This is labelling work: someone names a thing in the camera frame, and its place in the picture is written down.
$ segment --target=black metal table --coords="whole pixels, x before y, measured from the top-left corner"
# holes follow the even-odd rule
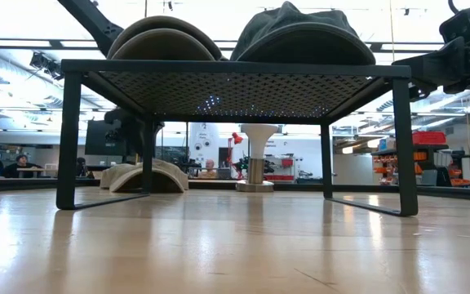
[[[323,175],[331,174],[330,125],[393,90],[401,209],[333,198],[332,177],[323,177],[324,198],[396,216],[418,213],[406,66],[284,65],[218,61],[63,60],[59,209],[79,209],[145,197],[151,190],[152,161],[143,161],[143,193],[76,204],[75,168],[81,85],[137,118],[201,123],[289,123],[321,127]],[[145,142],[153,128],[144,128]],[[144,145],[144,157],[153,154]]]

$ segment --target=perforated metal tabletop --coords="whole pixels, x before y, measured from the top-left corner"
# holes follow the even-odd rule
[[[406,78],[401,66],[274,65],[243,62],[63,60],[132,113],[161,120],[233,123],[334,122]]]

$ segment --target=hat brim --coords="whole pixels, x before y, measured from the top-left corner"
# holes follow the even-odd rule
[[[298,23],[277,29],[248,47],[237,61],[318,65],[374,65],[359,38],[330,24]]]
[[[183,193],[184,187],[175,176],[168,171],[154,168],[151,192]],[[143,169],[137,168],[119,176],[111,185],[110,192],[121,192],[141,188],[143,184]]]
[[[171,16],[150,16],[136,21],[134,24],[123,30],[119,36],[117,36],[115,41],[113,41],[107,58],[112,59],[119,48],[136,35],[152,29],[175,29],[186,33],[199,41],[214,57],[214,60],[219,60],[222,57],[220,49],[215,45],[213,40],[192,24]]]
[[[215,60],[195,38],[176,29],[139,33],[112,56],[113,60]]]

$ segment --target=light wood floor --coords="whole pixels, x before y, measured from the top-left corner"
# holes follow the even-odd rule
[[[0,293],[470,293],[466,200],[420,197],[398,218],[316,193],[190,190],[79,212],[54,198],[0,194]]]

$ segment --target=ceiling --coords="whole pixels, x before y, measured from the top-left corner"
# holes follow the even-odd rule
[[[279,7],[276,0],[97,0],[98,8],[123,28],[147,16],[167,15],[187,20],[220,46],[231,49],[246,23],[255,13]],[[340,9],[345,12],[361,40],[380,42],[377,64],[390,65],[440,48],[438,27],[452,16],[446,0],[294,0],[302,12]],[[456,0],[458,8],[470,7],[468,0]],[[0,118],[8,118],[16,129],[59,130],[63,80],[29,65],[34,52],[49,58],[103,59],[92,36],[56,0],[0,0]],[[100,119],[115,105],[88,88],[82,89],[81,129],[85,121]],[[427,99],[413,103],[414,129],[427,130],[457,123],[470,113],[470,91],[447,95],[438,90]],[[312,133],[316,128],[294,128],[293,133]],[[389,92],[334,124],[342,138],[388,136],[394,133],[392,94]]]

